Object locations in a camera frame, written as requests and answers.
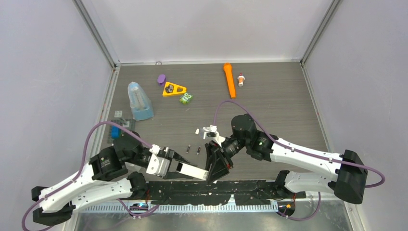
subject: white clip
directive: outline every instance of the white clip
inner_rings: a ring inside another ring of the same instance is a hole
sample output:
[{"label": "white clip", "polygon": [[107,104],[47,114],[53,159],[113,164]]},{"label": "white clip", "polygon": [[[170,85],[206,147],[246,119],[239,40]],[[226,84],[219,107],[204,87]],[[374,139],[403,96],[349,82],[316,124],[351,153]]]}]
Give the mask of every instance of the white clip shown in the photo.
[{"label": "white clip", "polygon": [[149,152],[151,152],[151,153],[153,153],[155,155],[159,154],[159,151],[160,151],[160,147],[158,145],[156,145],[156,144],[153,144],[152,148],[149,149]]}]

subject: green toy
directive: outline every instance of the green toy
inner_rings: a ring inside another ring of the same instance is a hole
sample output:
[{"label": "green toy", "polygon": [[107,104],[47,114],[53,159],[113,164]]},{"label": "green toy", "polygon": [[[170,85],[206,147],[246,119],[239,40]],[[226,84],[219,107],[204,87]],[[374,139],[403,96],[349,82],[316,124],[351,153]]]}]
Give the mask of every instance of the green toy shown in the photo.
[{"label": "green toy", "polygon": [[192,95],[188,92],[184,93],[184,95],[180,96],[180,102],[182,104],[188,104],[192,100]]}]

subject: blue block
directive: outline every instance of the blue block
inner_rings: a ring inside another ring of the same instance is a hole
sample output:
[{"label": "blue block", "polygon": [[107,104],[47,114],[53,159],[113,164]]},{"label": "blue block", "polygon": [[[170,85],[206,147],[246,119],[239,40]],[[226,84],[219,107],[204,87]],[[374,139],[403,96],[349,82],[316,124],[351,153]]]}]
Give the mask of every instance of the blue block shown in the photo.
[{"label": "blue block", "polygon": [[120,129],[117,127],[112,127],[112,130],[111,130],[112,139],[119,138],[119,136],[120,136]]}]

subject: purple object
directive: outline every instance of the purple object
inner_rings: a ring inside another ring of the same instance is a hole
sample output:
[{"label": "purple object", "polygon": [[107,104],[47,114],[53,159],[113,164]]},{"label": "purple object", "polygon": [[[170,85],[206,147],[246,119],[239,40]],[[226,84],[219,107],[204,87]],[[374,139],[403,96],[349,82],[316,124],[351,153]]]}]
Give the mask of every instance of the purple object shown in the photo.
[{"label": "purple object", "polygon": [[157,83],[159,83],[160,86],[164,86],[166,84],[166,76],[164,74],[159,75],[159,77],[157,77]]}]

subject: small figurine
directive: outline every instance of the small figurine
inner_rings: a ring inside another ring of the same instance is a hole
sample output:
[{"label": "small figurine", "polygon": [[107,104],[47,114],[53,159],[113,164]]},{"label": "small figurine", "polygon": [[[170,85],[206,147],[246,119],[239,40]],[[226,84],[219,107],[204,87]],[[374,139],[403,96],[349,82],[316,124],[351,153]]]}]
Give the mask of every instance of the small figurine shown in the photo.
[{"label": "small figurine", "polygon": [[245,77],[242,75],[242,73],[240,73],[240,76],[238,76],[238,86],[242,87],[244,80],[245,80]]},{"label": "small figurine", "polygon": [[190,103],[191,99],[192,99],[192,95],[190,93],[188,93],[188,92],[186,92],[186,93],[184,93],[184,95],[180,96],[180,102],[182,104]]}]

